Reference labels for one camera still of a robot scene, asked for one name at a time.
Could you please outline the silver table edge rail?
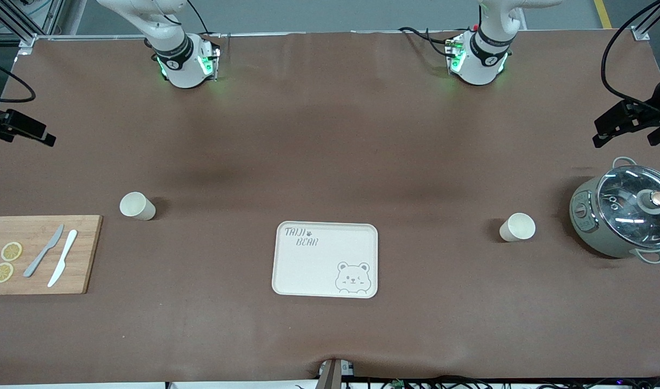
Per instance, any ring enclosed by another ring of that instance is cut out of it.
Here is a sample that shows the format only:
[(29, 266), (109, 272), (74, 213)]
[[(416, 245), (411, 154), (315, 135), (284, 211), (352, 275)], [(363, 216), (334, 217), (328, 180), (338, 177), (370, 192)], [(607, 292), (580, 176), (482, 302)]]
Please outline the silver table edge rail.
[[(465, 32), (465, 30), (429, 30), (431, 38), (436, 35), (444, 35), (447, 37), (456, 36)], [(357, 33), (357, 34), (372, 34), (372, 33), (413, 33), (410, 31), (402, 30), (350, 30), (342, 33)], [(208, 38), (234, 38), (234, 37), (273, 37), (273, 36), (288, 36), (288, 35), (306, 35), (309, 32), (305, 31), (288, 31), (288, 32), (246, 32), (246, 33), (209, 33), (204, 34)], [(142, 34), (122, 34), (122, 35), (36, 35), (34, 41), (48, 40), (48, 41), (123, 41), (123, 40), (142, 40)]]

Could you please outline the white plastic cup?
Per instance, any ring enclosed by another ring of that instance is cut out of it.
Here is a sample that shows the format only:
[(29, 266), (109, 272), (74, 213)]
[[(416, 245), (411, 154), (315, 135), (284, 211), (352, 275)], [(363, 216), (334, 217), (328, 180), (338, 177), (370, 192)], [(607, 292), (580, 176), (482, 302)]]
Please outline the white plastic cup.
[(141, 192), (126, 194), (119, 203), (120, 212), (141, 221), (153, 219), (156, 213), (154, 204)]
[(525, 213), (515, 213), (500, 226), (499, 235), (503, 241), (519, 242), (528, 240), (534, 236), (536, 224), (530, 215)]

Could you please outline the grey metal bracket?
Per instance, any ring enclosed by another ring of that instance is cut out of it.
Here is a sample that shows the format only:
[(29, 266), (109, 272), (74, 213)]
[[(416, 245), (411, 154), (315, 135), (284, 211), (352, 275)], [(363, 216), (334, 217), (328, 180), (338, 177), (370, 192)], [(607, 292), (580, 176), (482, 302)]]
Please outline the grey metal bracket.
[(354, 378), (354, 363), (344, 359), (328, 359), (322, 362), (315, 389), (352, 389), (349, 382)]

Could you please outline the grey plastic knife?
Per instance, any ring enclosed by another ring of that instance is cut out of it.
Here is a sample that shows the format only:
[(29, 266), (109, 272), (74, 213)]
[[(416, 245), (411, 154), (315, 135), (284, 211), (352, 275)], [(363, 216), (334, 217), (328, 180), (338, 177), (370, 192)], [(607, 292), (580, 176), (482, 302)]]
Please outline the grey plastic knife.
[(31, 276), (34, 275), (34, 273), (36, 272), (36, 269), (38, 268), (39, 264), (41, 263), (41, 261), (43, 261), (43, 258), (45, 257), (45, 255), (48, 253), (48, 251), (50, 251), (52, 248), (54, 248), (56, 246), (56, 244), (58, 243), (58, 241), (60, 240), (60, 238), (62, 236), (62, 233), (63, 233), (63, 230), (64, 230), (64, 224), (61, 224), (58, 227), (58, 229), (56, 229), (55, 234), (53, 234), (53, 236), (51, 236), (48, 243), (42, 248), (42, 250), (40, 251), (38, 256), (36, 256), (36, 258), (32, 261), (32, 263), (29, 264), (28, 268), (25, 269), (25, 271), (23, 272), (23, 277), (24, 278), (30, 278)]

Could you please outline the wooden cutting board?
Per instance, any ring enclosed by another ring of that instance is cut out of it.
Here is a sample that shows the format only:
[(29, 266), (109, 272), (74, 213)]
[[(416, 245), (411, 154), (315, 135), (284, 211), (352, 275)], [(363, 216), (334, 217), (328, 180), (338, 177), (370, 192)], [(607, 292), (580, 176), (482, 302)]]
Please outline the wooden cutting board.
[[(56, 246), (48, 251), (34, 275), (24, 278), (25, 269), (61, 224), (64, 224), (64, 230)], [(13, 264), (15, 271), (8, 281), (0, 283), (0, 296), (85, 293), (101, 226), (100, 215), (0, 216), (0, 253), (9, 242), (19, 242), (23, 246), (20, 258), (6, 261)], [(78, 236), (67, 256), (66, 268), (56, 284), (48, 288), (46, 285), (71, 230), (77, 230)]]

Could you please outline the glass pot lid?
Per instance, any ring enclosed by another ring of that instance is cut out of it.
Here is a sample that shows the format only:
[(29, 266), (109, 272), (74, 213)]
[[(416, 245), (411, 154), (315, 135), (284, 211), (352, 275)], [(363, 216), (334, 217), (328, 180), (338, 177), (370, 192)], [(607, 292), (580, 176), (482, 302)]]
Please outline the glass pot lid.
[(622, 165), (599, 181), (599, 214), (618, 236), (643, 249), (660, 249), (660, 172)]

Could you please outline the grey-green cooking pot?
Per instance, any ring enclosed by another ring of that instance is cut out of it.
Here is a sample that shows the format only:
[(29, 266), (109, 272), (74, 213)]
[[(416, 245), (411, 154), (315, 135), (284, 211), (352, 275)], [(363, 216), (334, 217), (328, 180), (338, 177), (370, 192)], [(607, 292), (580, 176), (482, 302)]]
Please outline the grey-green cooking pot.
[[(611, 170), (622, 165), (638, 164), (632, 158), (617, 157)], [(635, 257), (646, 264), (660, 264), (660, 249), (634, 246), (613, 232), (599, 214), (598, 187), (604, 175), (587, 180), (574, 191), (569, 203), (569, 216), (575, 232), (587, 246), (605, 256), (618, 259)]]

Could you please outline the cream tray with bear print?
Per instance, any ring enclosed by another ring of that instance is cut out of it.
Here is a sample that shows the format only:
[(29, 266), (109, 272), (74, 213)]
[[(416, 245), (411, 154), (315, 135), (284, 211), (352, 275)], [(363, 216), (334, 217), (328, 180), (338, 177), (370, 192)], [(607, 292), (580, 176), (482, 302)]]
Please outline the cream tray with bear print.
[(370, 299), (378, 291), (371, 224), (284, 221), (276, 229), (271, 288), (285, 296)]

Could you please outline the aluminium frame post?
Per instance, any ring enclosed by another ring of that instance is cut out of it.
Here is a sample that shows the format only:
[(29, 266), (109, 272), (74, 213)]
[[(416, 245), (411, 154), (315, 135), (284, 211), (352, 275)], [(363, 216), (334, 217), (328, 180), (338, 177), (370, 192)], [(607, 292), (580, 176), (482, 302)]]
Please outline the aluminium frame post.
[(51, 35), (66, 0), (0, 0), (0, 47), (30, 49)]
[(660, 0), (654, 0), (644, 10), (638, 11), (630, 24), (631, 33), (636, 41), (649, 41), (649, 30), (660, 21)]

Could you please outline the white plastic knife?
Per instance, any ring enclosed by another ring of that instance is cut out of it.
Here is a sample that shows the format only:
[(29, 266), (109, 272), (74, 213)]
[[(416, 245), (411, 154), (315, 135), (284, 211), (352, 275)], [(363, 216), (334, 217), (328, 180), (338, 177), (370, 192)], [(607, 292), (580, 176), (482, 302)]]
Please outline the white plastic knife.
[(65, 244), (63, 246), (63, 251), (61, 252), (58, 263), (56, 264), (56, 268), (53, 271), (53, 274), (51, 275), (51, 278), (48, 281), (48, 284), (46, 285), (48, 288), (53, 287), (56, 284), (56, 282), (60, 279), (60, 276), (62, 276), (63, 271), (66, 268), (67, 256), (70, 253), (70, 250), (71, 250), (73, 244), (75, 243), (75, 240), (77, 239), (77, 236), (78, 236), (78, 231), (77, 230), (69, 231), (67, 239), (65, 240)]

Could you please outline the brown table cover mat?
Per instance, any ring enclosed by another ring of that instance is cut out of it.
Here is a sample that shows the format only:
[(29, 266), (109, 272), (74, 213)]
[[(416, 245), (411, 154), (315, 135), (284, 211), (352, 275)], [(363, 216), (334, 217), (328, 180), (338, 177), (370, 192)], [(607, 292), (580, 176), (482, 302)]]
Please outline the brown table cover mat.
[[(616, 103), (611, 30), (527, 31), (498, 79), (450, 77), (405, 34), (224, 40), (219, 80), (165, 82), (142, 41), (50, 41), (17, 109), (56, 136), (0, 141), (0, 216), (103, 216), (88, 291), (0, 296), (0, 385), (304, 379), (324, 359), (397, 377), (660, 376), (660, 264), (570, 225), (646, 132), (592, 145)], [(141, 192), (153, 219), (123, 215)], [(506, 242), (525, 213), (536, 232)], [(370, 299), (271, 288), (284, 221), (371, 224)]]

